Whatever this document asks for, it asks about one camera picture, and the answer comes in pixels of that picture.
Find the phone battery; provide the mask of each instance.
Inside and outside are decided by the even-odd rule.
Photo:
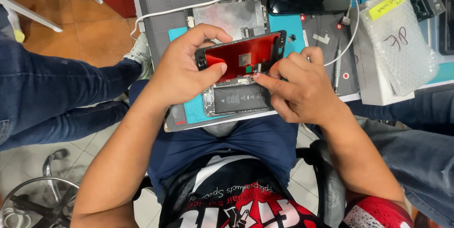
[[[213,95],[215,114],[271,107],[270,92],[259,84],[214,88]]]

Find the yellow sticky note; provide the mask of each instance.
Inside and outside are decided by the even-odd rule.
[[[372,20],[377,20],[387,12],[391,11],[393,8],[404,3],[405,0],[384,0],[380,4],[374,6],[369,10],[369,14],[372,17]]]

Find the bubble wrap bag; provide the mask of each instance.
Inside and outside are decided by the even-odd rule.
[[[438,73],[438,56],[425,42],[410,0],[379,0],[360,13],[378,66],[395,93],[406,96]]]

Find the white box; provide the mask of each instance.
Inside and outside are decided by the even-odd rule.
[[[360,11],[376,1],[368,0],[360,4]],[[350,14],[350,29],[353,34],[356,18],[359,15],[356,8],[352,8]],[[414,92],[404,97],[397,96],[391,82],[385,76],[386,73],[377,64],[371,38],[367,34],[366,27],[361,19],[356,37],[353,40],[353,50],[358,57],[356,71],[363,104],[385,106],[415,97]]]

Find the sneaker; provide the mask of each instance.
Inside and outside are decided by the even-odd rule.
[[[140,73],[139,79],[144,79],[148,75],[150,66],[152,64],[150,48],[146,43],[148,43],[147,36],[140,33],[137,38],[139,41],[136,41],[131,51],[123,56],[123,59],[131,59],[142,66],[142,73]]]

